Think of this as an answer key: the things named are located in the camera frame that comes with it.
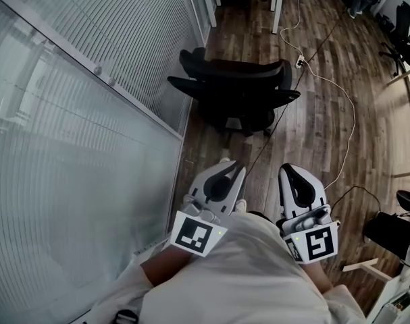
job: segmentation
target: white sleeve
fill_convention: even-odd
[[[83,320],[87,324],[110,324],[122,309],[130,309],[138,316],[143,296],[152,288],[141,266],[131,263]]]
[[[346,286],[340,285],[323,294],[331,313],[332,323],[365,323],[365,316]]]

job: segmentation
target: floor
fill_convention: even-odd
[[[272,29],[270,0],[222,0],[217,28],[211,31],[207,58],[270,63],[295,63],[298,52],[283,43]],[[289,42],[301,46],[309,59],[334,27],[344,4],[341,0],[301,0],[301,23],[287,30]],[[283,0],[279,30],[297,22],[297,0]],[[339,180],[326,191],[333,205],[352,185],[365,186],[380,200],[384,212],[395,213],[395,192],[410,190],[410,178],[391,178],[410,171],[410,104],[404,81],[388,88],[394,72],[390,59],[378,57],[384,35],[369,12],[350,19],[343,13],[335,30],[310,64],[315,73],[344,87],[355,105],[357,127]],[[302,71],[293,68],[293,86]],[[291,103],[276,132],[249,175],[244,197],[248,210],[261,211],[272,221],[280,218],[278,170],[285,162],[311,171],[324,184],[338,174],[353,126],[353,111],[344,93],[307,72],[299,82],[301,97]],[[266,137],[234,134],[229,143],[203,123],[193,104],[178,174],[174,208],[180,206],[193,178],[229,156],[250,169]],[[361,189],[351,191],[333,208],[341,221],[338,256],[322,264],[334,284],[345,284],[367,312],[382,284],[362,271],[342,273],[345,264],[379,258],[377,268],[394,276],[399,260],[380,246],[366,244],[364,224],[378,212],[378,204]]]

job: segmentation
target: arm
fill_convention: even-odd
[[[320,262],[315,262],[311,264],[300,265],[301,268],[307,273],[308,277],[313,281],[315,286],[318,288],[319,292],[322,294],[331,290],[334,286],[326,276]]]
[[[191,256],[191,253],[181,248],[169,246],[140,266],[147,279],[156,287],[175,276],[188,264]]]

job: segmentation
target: white cable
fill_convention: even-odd
[[[282,29],[282,30],[280,31],[280,36],[281,36],[282,40],[283,40],[285,43],[287,43],[287,44],[288,44],[289,46],[291,46],[292,48],[295,48],[299,53],[301,53],[302,56],[304,56],[304,55],[302,54],[302,50],[300,50],[298,47],[295,47],[294,45],[292,45],[292,44],[290,44],[289,42],[287,42],[287,41],[284,39],[284,37],[283,37],[283,31],[289,30],[289,29],[296,29],[296,28],[298,27],[299,23],[301,23],[301,9],[299,8],[299,0],[298,0],[298,22],[297,22],[297,25],[292,26],[292,27],[290,27],[290,28]]]
[[[341,173],[342,173],[342,169],[344,168],[344,163],[346,162],[347,155],[349,154],[349,144],[350,144],[350,142],[351,142],[351,138],[352,138],[352,136],[353,136],[353,132],[355,131],[355,126],[356,126],[355,106],[354,106],[354,104],[353,104],[351,98],[348,96],[348,94],[347,94],[347,92],[346,92],[345,89],[343,89],[343,88],[342,88],[341,86],[339,86],[337,83],[334,83],[333,81],[331,81],[331,80],[329,80],[329,79],[326,79],[326,78],[324,78],[324,77],[318,76],[317,74],[314,74],[314,73],[313,73],[313,70],[311,69],[310,64],[307,63],[306,61],[304,61],[304,63],[307,64],[307,66],[308,66],[308,68],[310,69],[310,72],[311,72],[311,74],[312,74],[313,76],[318,77],[318,78],[323,79],[323,80],[326,80],[327,82],[333,83],[333,85],[335,85],[335,86],[337,86],[338,88],[340,88],[341,90],[343,90],[343,92],[344,92],[344,94],[346,95],[347,99],[348,99],[349,102],[351,103],[352,109],[353,109],[353,128],[352,128],[352,132],[351,132],[351,134],[350,134],[350,136],[349,136],[349,139],[347,140],[346,155],[344,156],[344,159],[342,160],[342,165],[341,165],[340,171],[338,172],[337,177],[335,178],[335,180],[334,180],[333,182],[331,182],[329,185],[327,185],[327,186],[325,187],[325,190],[326,190],[329,186],[331,186],[334,182],[336,182],[336,181],[338,180],[338,178],[340,177],[340,175],[341,175]]]

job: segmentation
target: wooden floor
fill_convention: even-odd
[[[287,59],[292,64],[296,50],[284,44],[280,35],[270,32],[274,14],[270,0],[222,0],[217,8],[217,28],[211,31],[207,58],[270,63]],[[301,23],[285,35],[301,46],[309,59],[339,18],[341,0],[301,0]],[[280,27],[297,22],[297,0],[283,0]],[[352,185],[365,186],[373,192],[382,210],[395,213],[398,189],[410,191],[410,178],[392,179],[391,175],[410,171],[410,104],[404,81],[389,88],[393,63],[378,57],[383,50],[384,35],[370,13],[355,20],[345,13],[318,54],[311,61],[315,73],[344,87],[355,104],[357,127],[340,179],[326,191],[333,205]],[[301,70],[293,67],[293,86]],[[346,152],[353,125],[353,113],[344,93],[331,83],[307,72],[299,83],[301,97],[291,103],[275,134],[254,166],[245,186],[248,210],[261,211],[272,221],[280,218],[278,170],[289,162],[308,169],[325,185],[337,175]],[[266,138],[261,133],[244,138],[233,135],[224,148],[224,137],[203,123],[193,105],[182,160],[174,208],[188,191],[193,178],[221,157],[239,159],[249,169]],[[323,262],[334,284],[345,284],[367,312],[382,284],[362,271],[342,273],[345,264],[379,258],[378,268],[394,276],[399,260],[374,243],[365,244],[364,224],[378,211],[377,202],[363,190],[355,189],[338,206],[332,216],[342,223],[339,229],[338,256]]]

